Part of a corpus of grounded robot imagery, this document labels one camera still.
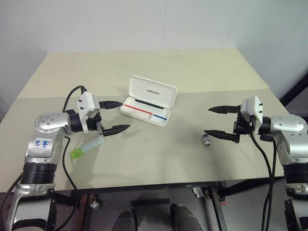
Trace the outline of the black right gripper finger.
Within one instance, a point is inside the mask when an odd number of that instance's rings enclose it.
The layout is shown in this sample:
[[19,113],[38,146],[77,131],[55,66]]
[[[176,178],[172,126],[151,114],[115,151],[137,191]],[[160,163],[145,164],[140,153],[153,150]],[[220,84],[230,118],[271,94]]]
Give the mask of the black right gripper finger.
[[218,114],[228,114],[228,113],[233,113],[236,114],[240,112],[241,106],[228,106],[228,105],[223,105],[223,106],[215,106],[212,108],[208,109],[211,112],[218,113]]
[[218,138],[218,139],[232,141],[234,143],[239,143],[240,141],[240,134],[230,134],[230,133],[226,133],[225,131],[221,131],[221,130],[204,130],[204,132],[207,135]]

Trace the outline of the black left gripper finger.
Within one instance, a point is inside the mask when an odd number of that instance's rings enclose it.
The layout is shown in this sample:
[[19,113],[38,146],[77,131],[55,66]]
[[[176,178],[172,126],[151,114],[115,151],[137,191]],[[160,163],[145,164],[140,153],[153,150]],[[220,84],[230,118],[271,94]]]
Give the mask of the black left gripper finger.
[[101,109],[109,110],[122,106],[122,103],[117,101],[100,101],[99,106]]
[[111,128],[108,128],[108,129],[102,128],[103,136],[107,137],[107,136],[118,134],[118,133],[128,129],[129,127],[130,127],[130,125],[116,125],[116,126],[112,126]]

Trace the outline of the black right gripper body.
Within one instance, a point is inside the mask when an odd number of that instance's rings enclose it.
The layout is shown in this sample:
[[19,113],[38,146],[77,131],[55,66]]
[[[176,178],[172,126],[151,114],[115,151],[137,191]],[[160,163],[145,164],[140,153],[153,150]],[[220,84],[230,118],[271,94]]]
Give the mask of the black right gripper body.
[[255,130],[256,119],[253,115],[241,112],[241,105],[237,106],[237,119],[234,122],[233,133],[235,134],[234,142],[239,143],[240,135],[251,134]]

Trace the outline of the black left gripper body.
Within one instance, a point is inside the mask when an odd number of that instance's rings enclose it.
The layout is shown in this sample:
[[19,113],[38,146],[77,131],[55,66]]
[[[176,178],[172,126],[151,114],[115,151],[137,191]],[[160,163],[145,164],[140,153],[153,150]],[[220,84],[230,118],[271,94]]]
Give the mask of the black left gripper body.
[[104,128],[102,126],[102,117],[98,113],[94,118],[88,118],[86,120],[88,131],[97,131],[99,135],[103,135]]

